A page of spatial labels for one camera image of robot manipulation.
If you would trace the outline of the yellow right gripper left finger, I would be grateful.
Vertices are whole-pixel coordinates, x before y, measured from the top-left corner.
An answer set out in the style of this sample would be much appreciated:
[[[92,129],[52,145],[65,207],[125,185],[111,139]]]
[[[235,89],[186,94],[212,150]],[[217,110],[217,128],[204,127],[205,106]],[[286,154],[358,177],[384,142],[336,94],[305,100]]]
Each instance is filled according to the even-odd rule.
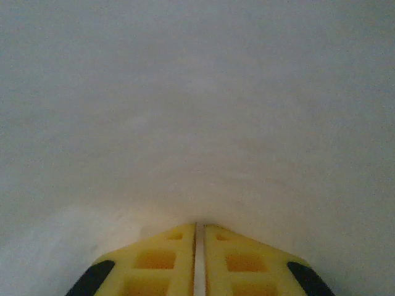
[[[99,257],[65,296],[193,296],[196,227],[184,224]]]

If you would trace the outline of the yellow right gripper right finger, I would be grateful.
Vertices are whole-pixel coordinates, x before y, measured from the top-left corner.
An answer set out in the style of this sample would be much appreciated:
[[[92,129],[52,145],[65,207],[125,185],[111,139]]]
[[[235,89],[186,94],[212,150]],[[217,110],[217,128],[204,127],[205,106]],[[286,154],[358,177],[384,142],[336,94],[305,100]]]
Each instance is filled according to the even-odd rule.
[[[217,225],[204,255],[206,296],[335,296],[302,258]]]

